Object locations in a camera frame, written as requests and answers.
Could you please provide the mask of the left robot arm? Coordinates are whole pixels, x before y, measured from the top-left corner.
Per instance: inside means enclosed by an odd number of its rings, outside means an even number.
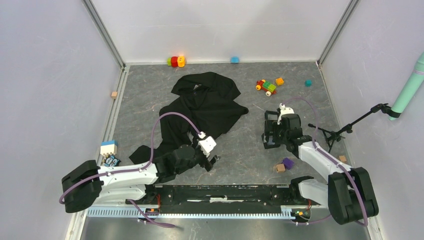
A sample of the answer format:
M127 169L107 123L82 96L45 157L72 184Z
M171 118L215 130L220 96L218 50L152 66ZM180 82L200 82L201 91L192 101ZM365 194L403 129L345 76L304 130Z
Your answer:
M62 178L59 203L67 213L83 211L93 204L126 200L151 204L157 198L154 184L172 181L197 165L209 172L219 159L217 155L205 155L200 146L182 145L154 158L152 163L98 166L95 160L87 160Z

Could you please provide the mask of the black garment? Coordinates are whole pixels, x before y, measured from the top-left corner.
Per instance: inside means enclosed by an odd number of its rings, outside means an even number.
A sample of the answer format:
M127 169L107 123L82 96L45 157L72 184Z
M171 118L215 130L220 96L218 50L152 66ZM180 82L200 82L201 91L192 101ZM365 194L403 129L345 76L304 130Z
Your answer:
M236 83L215 72L189 74L181 77L171 91L177 99L162 107L159 115L180 113L189 118L202 132L214 139L226 134L234 124L246 115L247 107L236 103L241 94ZM174 114L160 120L162 142L151 151L149 146L138 147L129 159L134 164L149 161L172 152L181 145L190 145L189 134L195 135L195 129L182 117Z

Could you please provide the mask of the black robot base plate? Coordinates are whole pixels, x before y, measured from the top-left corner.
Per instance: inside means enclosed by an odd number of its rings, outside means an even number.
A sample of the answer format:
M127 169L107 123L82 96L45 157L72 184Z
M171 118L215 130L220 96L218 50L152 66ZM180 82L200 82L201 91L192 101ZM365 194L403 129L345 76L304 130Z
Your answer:
M282 206L316 204L287 184L155 185L135 203L157 205L162 214L278 214Z

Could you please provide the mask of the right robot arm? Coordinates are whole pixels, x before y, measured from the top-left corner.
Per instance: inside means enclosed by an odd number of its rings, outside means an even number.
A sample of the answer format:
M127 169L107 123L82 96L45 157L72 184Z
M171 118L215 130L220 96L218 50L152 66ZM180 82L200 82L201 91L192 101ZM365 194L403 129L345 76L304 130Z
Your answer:
M291 181L289 199L295 204L314 201L329 210L340 225L362 221L367 225L370 217L380 209L368 171L341 162L305 135L300 116L289 107L264 113L264 132L261 136L265 149L285 146L297 159L310 165L325 180L311 176Z

